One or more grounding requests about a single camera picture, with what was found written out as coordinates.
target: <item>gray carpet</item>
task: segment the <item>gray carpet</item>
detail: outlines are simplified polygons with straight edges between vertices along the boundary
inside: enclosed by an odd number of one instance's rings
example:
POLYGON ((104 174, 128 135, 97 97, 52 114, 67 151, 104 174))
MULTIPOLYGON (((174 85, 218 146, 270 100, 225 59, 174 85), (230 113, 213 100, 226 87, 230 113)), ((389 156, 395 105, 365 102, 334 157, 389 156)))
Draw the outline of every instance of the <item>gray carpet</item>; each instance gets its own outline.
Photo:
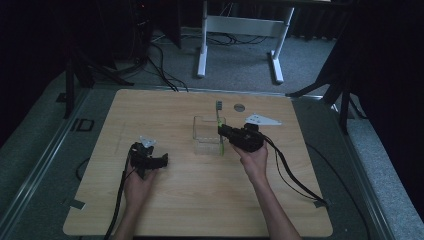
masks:
MULTIPOLYGON (((252 37, 240 37, 240 39, 248 40, 252 37)), ((221 46, 211 43, 206 77, 203 79, 196 77, 200 39, 193 37, 184 39, 182 49, 177 49, 166 39, 155 41, 155 44, 163 49, 164 69, 175 78, 184 81, 190 88, 282 94, 299 90, 314 82, 334 46, 333 41, 306 42, 303 39, 287 39, 280 57, 285 82, 278 85, 273 81, 267 56, 267 52, 276 44, 275 39, 266 39, 260 44, 253 45, 221 46)), ((156 48, 151 47, 149 55, 159 64, 160 55, 156 48)), ((128 65, 124 61, 119 63, 122 68, 128 65)), ((123 77, 136 83, 133 88, 165 86, 159 77, 151 73, 153 71, 152 65, 148 64, 144 70, 123 77)), ((64 75, 61 75, 50 84, 19 129, 0 150, 2 215, 19 192, 25 177, 43 155, 55 131, 64 124, 69 125, 67 120, 62 119, 64 104, 55 102, 57 95, 64 91, 63 86, 64 75)), ((67 131, 59 151, 49 163, 44 178, 10 233, 10 239, 78 239, 66 236, 62 232, 69 210, 66 200, 72 199, 76 193, 79 181, 75 176, 75 170, 82 161, 90 157, 114 92, 119 88, 121 86, 110 80, 99 78, 98 83, 89 91, 76 117, 94 120, 93 131, 67 131)), ((322 95, 324 92, 325 87, 311 94, 322 95)), ((345 136, 341 135, 334 120, 336 113, 316 100, 297 100, 294 106, 305 141, 319 149, 334 165, 348 185, 359 209, 364 213, 372 239, 378 239, 352 174, 345 136)), ((326 239, 366 239, 364 224, 343 186, 321 156, 312 149, 309 151, 323 194, 333 203, 329 214, 334 234, 326 239)))

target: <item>stand leg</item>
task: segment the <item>stand leg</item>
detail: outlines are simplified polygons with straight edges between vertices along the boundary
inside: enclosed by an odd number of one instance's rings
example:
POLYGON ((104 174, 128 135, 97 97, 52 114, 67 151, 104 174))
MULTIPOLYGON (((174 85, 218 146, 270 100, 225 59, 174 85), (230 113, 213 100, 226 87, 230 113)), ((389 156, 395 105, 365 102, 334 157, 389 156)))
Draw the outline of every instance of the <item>stand leg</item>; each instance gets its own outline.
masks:
POLYGON ((208 54, 208 46, 206 45, 207 37, 207 19, 208 19, 208 2, 203 1, 203 19, 202 19, 202 46, 200 48, 199 67, 197 76, 200 78, 205 77, 206 72, 206 57, 208 54))
POLYGON ((280 56, 281 48, 283 47, 284 40, 286 39, 287 31, 290 26, 290 20, 291 20, 291 17, 293 16, 294 8, 293 7, 290 8, 289 11, 290 12, 286 15, 286 18, 284 19, 284 27, 281 30, 281 35, 280 35, 280 38, 278 39, 277 47, 275 51, 271 51, 272 66, 274 68, 275 80, 277 81, 277 83, 284 82, 283 72, 281 71, 280 60, 278 59, 278 57, 280 56))

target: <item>white bracket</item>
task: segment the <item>white bracket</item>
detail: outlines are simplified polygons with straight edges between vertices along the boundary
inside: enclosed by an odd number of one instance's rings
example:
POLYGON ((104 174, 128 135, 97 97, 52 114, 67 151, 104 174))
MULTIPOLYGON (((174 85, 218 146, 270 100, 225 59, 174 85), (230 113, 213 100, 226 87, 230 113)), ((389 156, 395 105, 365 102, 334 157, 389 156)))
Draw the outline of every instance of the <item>white bracket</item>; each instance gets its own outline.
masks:
POLYGON ((281 125, 282 122, 267 118, 261 115, 254 113, 250 117, 246 118, 246 123, 256 124, 256 125, 281 125))

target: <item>forearm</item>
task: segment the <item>forearm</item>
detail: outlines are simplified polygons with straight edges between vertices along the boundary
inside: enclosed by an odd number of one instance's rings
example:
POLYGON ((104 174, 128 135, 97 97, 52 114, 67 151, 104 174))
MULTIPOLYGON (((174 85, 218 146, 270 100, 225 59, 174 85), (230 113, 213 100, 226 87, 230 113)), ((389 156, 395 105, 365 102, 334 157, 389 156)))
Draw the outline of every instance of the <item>forearm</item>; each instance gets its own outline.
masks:
POLYGON ((270 239, 301 239, 266 180, 253 183, 270 239))
POLYGON ((125 209, 121 222, 113 236, 114 240, 133 239, 140 211, 125 209))

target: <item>wooden table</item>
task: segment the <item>wooden table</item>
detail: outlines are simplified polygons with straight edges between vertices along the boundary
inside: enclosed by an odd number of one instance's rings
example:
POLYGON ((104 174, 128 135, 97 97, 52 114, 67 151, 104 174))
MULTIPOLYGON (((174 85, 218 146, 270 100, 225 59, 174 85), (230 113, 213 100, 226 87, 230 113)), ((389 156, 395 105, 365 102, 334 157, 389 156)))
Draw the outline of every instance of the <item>wooden table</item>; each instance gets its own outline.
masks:
MULTIPOLYGON (((214 116, 216 100, 223 103, 220 116, 232 127, 242 127, 245 118, 253 113, 282 121, 279 126, 260 126, 260 131, 284 153, 293 174, 321 196, 290 99, 252 94, 120 90, 75 196, 85 207, 70 209, 64 232, 68 235, 106 233, 128 150, 140 136, 147 136, 157 140, 153 156, 169 153, 169 165, 158 173, 136 235, 268 236, 251 183, 228 140, 223 156, 195 154, 193 118, 214 116), (245 111, 235 111, 235 104, 243 104, 245 111)), ((290 189, 278 174, 274 151, 269 152, 270 184, 300 234, 331 235, 327 210, 316 208, 312 200, 290 189)), ((296 187, 284 169, 281 171, 296 187)), ((124 206, 123 198, 117 223, 124 206)))

